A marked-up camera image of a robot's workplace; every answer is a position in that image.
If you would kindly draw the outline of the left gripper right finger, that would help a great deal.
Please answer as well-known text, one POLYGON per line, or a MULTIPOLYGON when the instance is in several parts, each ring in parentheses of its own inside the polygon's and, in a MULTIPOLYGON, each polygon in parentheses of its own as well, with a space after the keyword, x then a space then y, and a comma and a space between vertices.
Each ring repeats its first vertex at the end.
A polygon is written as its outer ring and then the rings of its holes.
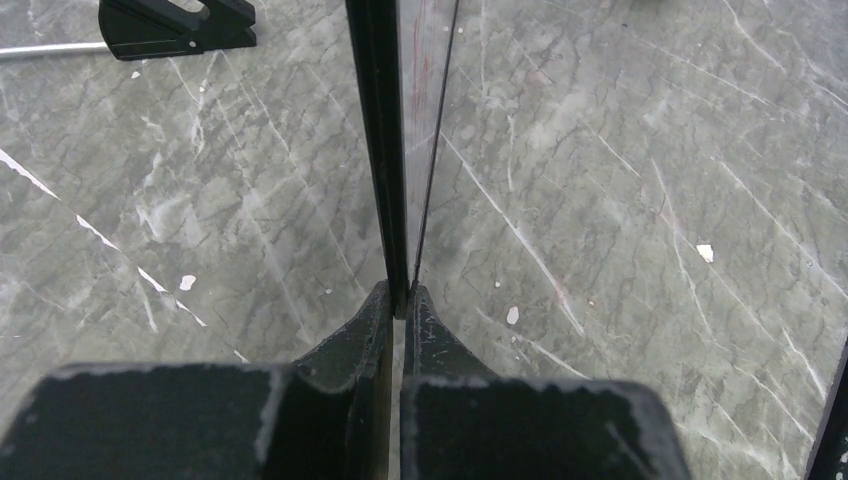
POLYGON ((406 314, 405 479, 687 479, 670 414, 622 380, 504 377, 439 319, 423 286, 406 314))

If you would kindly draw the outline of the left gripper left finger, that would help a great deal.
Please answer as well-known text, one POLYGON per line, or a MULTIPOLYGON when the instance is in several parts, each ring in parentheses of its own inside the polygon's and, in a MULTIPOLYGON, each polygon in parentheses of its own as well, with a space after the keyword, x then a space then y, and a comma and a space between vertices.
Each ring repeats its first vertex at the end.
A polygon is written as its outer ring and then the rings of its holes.
POLYGON ((384 479, 389 289, 290 363, 76 363, 24 398, 5 479, 384 479))

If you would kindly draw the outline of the small black-framed whiteboard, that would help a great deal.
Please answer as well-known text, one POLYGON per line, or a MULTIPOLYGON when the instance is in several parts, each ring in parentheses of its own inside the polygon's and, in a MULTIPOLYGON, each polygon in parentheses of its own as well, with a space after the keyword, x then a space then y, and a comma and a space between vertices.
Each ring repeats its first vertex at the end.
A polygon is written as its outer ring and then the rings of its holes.
POLYGON ((418 282, 459 2, 346 4, 393 315, 418 282))

